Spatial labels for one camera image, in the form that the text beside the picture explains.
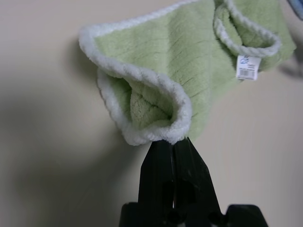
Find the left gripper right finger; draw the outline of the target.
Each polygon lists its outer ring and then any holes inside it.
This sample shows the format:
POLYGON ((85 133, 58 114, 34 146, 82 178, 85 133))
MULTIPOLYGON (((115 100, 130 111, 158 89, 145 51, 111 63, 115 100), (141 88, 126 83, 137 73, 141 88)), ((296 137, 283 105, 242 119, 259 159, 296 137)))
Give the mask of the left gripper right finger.
POLYGON ((207 215, 221 212, 209 169, 189 138, 174 145, 174 171, 178 209, 196 205, 207 215))

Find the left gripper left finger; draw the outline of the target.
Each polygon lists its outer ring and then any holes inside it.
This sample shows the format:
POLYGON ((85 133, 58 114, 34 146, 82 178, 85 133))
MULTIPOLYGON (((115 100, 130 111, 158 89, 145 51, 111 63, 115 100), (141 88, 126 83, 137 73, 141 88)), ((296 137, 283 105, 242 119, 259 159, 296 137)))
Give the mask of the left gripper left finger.
POLYGON ((154 141, 141 166, 138 202, 153 210, 173 208, 172 145, 154 141))

